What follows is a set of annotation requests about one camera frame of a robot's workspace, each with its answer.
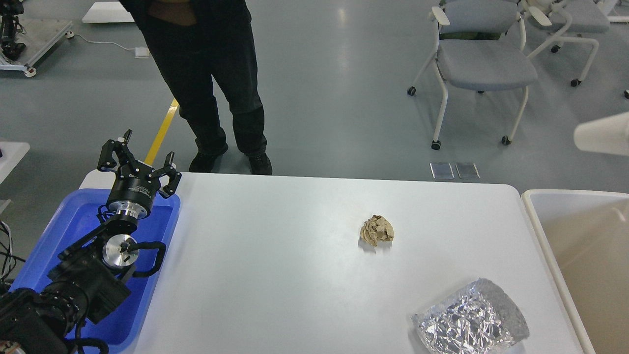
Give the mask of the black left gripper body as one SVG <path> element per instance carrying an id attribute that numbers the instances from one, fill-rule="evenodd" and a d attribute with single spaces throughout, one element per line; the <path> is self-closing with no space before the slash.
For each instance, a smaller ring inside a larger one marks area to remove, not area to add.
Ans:
<path id="1" fill-rule="evenodd" d="M 147 218 L 159 188 L 160 182 L 152 166 L 145 163 L 139 163 L 136 167 L 122 164 L 117 168 L 106 207 L 113 213 L 124 208 L 130 209 L 135 218 Z"/>

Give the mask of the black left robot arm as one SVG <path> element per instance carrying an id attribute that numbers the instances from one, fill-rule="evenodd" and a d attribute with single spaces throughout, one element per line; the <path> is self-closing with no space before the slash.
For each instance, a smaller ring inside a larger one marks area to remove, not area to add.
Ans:
<path id="1" fill-rule="evenodd" d="M 136 240 L 140 220 L 151 215 L 158 196 L 175 195 L 182 174 L 174 152 L 157 169 L 129 150 L 132 130 L 102 147 L 97 170 L 115 174 L 107 200 L 98 207 L 99 224 L 58 253 L 42 291 L 22 287 L 1 296 L 3 354 L 83 354 L 86 347 L 107 354 L 100 338 L 83 337 L 88 321 L 97 324 L 132 294 L 130 279 L 149 278 L 162 267 L 167 246 Z"/>

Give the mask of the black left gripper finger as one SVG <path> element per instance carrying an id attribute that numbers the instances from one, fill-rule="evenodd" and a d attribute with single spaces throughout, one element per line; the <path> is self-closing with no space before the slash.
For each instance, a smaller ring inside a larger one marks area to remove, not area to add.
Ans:
<path id="1" fill-rule="evenodd" d="M 121 172 L 125 169 L 134 174 L 134 155 L 128 147 L 132 133 L 133 130 L 126 130 L 123 137 L 116 140 L 109 139 L 103 144 L 97 162 L 98 171 Z"/>
<path id="2" fill-rule="evenodd" d="M 182 179 L 182 173 L 176 169 L 174 163 L 175 152 L 170 151 L 166 155 L 166 159 L 162 168 L 155 170 L 151 168 L 146 174 L 145 179 L 148 183 L 150 195 L 155 199 L 155 195 L 159 194 L 162 198 L 168 199 L 175 195 Z"/>

